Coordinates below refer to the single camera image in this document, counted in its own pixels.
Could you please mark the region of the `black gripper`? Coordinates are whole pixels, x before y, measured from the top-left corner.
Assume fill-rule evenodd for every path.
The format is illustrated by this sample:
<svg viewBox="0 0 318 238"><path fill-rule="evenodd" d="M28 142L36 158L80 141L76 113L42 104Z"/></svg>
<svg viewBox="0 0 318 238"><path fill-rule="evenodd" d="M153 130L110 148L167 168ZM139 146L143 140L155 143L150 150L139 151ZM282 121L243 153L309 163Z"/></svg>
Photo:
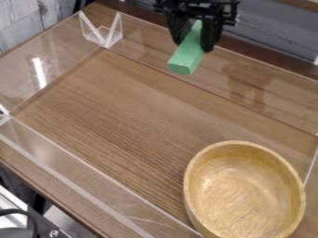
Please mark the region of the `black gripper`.
<svg viewBox="0 0 318 238"><path fill-rule="evenodd" d="M205 53L221 40L222 23L235 25L241 0L155 0L154 8L166 13L173 41L181 45L190 30L190 19L203 19L201 45Z"/></svg>

